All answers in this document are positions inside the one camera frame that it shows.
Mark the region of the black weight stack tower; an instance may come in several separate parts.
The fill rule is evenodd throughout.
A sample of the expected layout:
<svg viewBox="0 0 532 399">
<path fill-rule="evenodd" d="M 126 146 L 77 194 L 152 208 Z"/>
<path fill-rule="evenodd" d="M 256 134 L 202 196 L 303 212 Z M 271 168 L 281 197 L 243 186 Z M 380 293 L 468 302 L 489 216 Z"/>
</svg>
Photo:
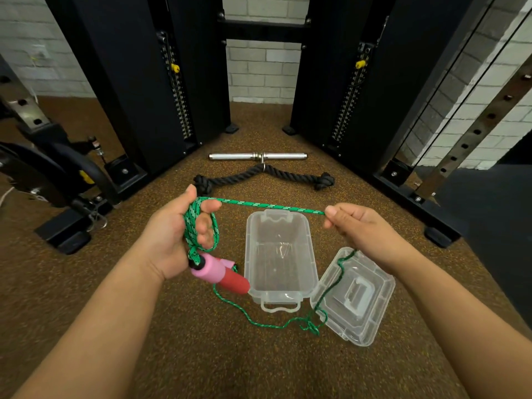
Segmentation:
<svg viewBox="0 0 532 399">
<path fill-rule="evenodd" d="M 405 186 L 394 158 L 487 0 L 310 0 L 289 135 L 299 134 L 405 208 L 448 248 L 466 226 Z M 358 60 L 367 66 L 355 69 Z"/>
<path fill-rule="evenodd" d="M 222 0 L 45 0 L 130 160 L 149 177 L 223 132 L 230 117 Z M 183 135 L 150 5 L 165 7 L 192 138 Z"/>
</svg>

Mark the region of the person's right forearm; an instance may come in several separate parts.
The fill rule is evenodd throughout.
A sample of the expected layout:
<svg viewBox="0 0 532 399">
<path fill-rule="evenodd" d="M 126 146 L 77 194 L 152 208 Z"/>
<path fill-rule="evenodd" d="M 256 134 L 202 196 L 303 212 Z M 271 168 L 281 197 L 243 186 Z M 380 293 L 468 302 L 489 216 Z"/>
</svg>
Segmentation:
<svg viewBox="0 0 532 399">
<path fill-rule="evenodd" d="M 411 245 L 388 267 L 471 399 L 532 399 L 532 341 Z"/>
</svg>

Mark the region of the clear plastic box lid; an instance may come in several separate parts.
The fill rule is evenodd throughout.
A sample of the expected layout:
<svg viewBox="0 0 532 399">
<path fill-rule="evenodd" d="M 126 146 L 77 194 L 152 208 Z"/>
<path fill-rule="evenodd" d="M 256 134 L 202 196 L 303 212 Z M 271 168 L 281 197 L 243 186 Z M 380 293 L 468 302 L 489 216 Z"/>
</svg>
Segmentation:
<svg viewBox="0 0 532 399">
<path fill-rule="evenodd" d="M 341 248 L 310 296 L 316 314 L 334 333 L 370 346 L 395 289 L 395 279 L 360 251 Z"/>
</svg>

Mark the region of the green skipping rope pink red handles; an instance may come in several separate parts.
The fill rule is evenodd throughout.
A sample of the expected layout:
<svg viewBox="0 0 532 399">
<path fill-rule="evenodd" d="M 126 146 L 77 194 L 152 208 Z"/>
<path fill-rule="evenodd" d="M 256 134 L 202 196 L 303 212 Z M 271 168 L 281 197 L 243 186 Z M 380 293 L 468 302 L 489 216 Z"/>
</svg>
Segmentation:
<svg viewBox="0 0 532 399">
<path fill-rule="evenodd" d="M 303 331 L 309 331 L 313 335 L 319 336 L 320 335 L 319 328 L 323 324 L 325 324 L 329 319 L 328 313 L 325 310 L 323 310 L 320 307 L 320 305 L 323 302 L 326 295 L 329 293 L 329 291 L 332 290 L 332 288 L 334 288 L 335 286 L 337 286 L 340 281 L 342 281 L 344 274 L 345 274 L 344 263 L 347 260 L 351 259 L 357 253 L 357 250 L 354 249 L 348 255 L 341 257 L 340 259 L 337 260 L 337 265 L 341 271 L 340 275 L 338 276 L 336 281 L 332 283 L 332 285 L 330 285 L 329 287 L 325 289 L 325 291 L 322 293 L 322 295 L 319 297 L 318 301 L 313 307 L 314 312 L 316 312 L 319 315 L 324 316 L 324 320 L 322 321 L 321 324 L 315 325 L 312 322 L 310 315 L 307 315 L 305 317 L 297 316 L 297 317 L 291 318 L 289 319 L 289 321 L 287 321 L 282 326 L 255 322 L 250 318 L 249 314 L 241 306 L 239 306 L 233 301 L 223 298 L 216 288 L 217 285 L 220 285 L 221 287 L 233 293 L 247 294 L 250 290 L 250 284 L 246 278 L 238 274 L 235 262 L 226 260 L 226 259 L 220 259 L 210 254 L 210 252 L 213 251 L 219 243 L 219 229 L 218 229 L 216 217 L 213 213 L 210 214 L 210 218 L 212 222 L 211 225 L 213 229 L 213 238 L 214 238 L 213 246 L 211 248 L 203 248 L 202 245 L 197 241 L 198 233 L 197 233 L 196 225 L 195 225 L 196 219 L 201 212 L 202 203 L 208 200 L 219 201 L 221 203 L 226 203 L 230 205 L 246 206 L 246 207 L 253 207 L 253 208 L 279 209 L 282 211 L 289 211 L 289 212 L 295 212 L 295 213 L 324 215 L 324 212 L 319 211 L 319 210 L 307 209 L 307 208 L 296 208 L 296 207 L 272 205 L 272 204 L 266 204 L 266 203 L 255 203 L 255 202 L 250 202 L 250 201 L 237 201 L 233 199 L 224 199 L 224 198 L 215 198 L 215 197 L 197 197 L 196 200 L 193 201 L 189 205 L 189 207 L 185 210 L 185 213 L 183 214 L 183 219 L 185 221 L 184 238 L 189 247 L 188 265 L 189 265 L 190 271 L 196 278 L 212 284 L 213 292 L 221 301 L 227 304 L 230 304 L 231 306 L 240 310 L 245 316 L 245 318 L 248 320 L 248 322 L 256 327 L 268 328 L 268 329 L 285 329 L 291 323 L 298 323 L 299 327 Z"/>
</svg>

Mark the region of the steel rack upright with holes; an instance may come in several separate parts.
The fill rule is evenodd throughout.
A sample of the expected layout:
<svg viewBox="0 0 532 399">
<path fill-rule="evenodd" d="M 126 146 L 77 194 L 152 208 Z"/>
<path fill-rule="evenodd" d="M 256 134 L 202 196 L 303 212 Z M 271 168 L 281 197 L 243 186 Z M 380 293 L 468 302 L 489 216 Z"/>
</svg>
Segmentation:
<svg viewBox="0 0 532 399">
<path fill-rule="evenodd" d="M 430 199 L 449 175 L 473 152 L 532 89 L 532 54 L 501 88 L 473 124 L 412 193 L 417 203 Z"/>
</svg>

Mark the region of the black machine crossbar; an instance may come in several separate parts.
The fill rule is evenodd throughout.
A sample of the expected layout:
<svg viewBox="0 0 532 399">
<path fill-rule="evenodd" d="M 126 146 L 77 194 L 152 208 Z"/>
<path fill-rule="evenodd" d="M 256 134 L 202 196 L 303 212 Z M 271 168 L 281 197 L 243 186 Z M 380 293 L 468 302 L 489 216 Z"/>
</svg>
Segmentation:
<svg viewBox="0 0 532 399">
<path fill-rule="evenodd" d="M 311 26 L 277 22 L 218 19 L 222 39 L 302 44 Z"/>
</svg>

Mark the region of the person's right hand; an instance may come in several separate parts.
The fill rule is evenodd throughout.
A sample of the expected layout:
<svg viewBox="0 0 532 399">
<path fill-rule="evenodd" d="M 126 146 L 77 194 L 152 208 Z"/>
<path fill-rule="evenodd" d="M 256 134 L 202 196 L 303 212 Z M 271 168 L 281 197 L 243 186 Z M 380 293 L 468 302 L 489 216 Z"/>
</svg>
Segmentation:
<svg viewBox="0 0 532 399">
<path fill-rule="evenodd" d="M 346 221 L 329 221 L 324 227 L 335 228 L 354 249 L 374 261 L 386 272 L 397 273 L 415 256 L 416 250 L 375 210 L 352 203 L 338 203 L 348 214 Z"/>
</svg>

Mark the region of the clear plastic storage box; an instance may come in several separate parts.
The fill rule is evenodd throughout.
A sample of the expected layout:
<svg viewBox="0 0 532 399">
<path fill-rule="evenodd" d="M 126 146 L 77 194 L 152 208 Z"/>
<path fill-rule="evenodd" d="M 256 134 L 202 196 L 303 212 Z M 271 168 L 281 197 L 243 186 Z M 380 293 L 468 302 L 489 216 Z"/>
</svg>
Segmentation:
<svg viewBox="0 0 532 399">
<path fill-rule="evenodd" d="M 264 312 L 298 312 L 318 285 L 307 217 L 281 209 L 250 214 L 244 277 L 248 295 Z"/>
</svg>

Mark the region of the person's left forearm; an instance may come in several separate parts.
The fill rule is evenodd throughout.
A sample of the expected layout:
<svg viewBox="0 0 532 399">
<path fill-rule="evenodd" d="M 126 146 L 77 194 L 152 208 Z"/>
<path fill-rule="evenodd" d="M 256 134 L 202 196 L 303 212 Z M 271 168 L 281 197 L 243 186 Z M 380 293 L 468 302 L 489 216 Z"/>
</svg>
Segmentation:
<svg viewBox="0 0 532 399">
<path fill-rule="evenodd" d="M 160 252 L 137 240 L 12 399 L 124 399 L 164 281 Z"/>
</svg>

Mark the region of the person's left hand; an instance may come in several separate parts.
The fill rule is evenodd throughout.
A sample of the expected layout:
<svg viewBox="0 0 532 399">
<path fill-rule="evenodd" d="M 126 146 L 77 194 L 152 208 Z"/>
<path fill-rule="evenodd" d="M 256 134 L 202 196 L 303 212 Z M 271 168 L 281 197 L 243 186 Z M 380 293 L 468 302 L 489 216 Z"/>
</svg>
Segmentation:
<svg viewBox="0 0 532 399">
<path fill-rule="evenodd" d="M 188 268 L 188 245 L 184 239 L 185 191 L 158 209 L 149 219 L 131 251 L 134 258 L 169 280 Z"/>
</svg>

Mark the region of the silver metal bar attachment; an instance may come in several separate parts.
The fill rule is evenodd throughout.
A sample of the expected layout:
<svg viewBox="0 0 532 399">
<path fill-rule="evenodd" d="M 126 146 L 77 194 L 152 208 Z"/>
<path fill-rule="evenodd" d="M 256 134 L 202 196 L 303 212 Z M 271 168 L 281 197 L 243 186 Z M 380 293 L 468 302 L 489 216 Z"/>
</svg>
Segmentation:
<svg viewBox="0 0 532 399">
<path fill-rule="evenodd" d="M 212 153 L 209 160 L 252 160 L 264 162 L 266 160 L 306 160 L 307 153 Z"/>
</svg>

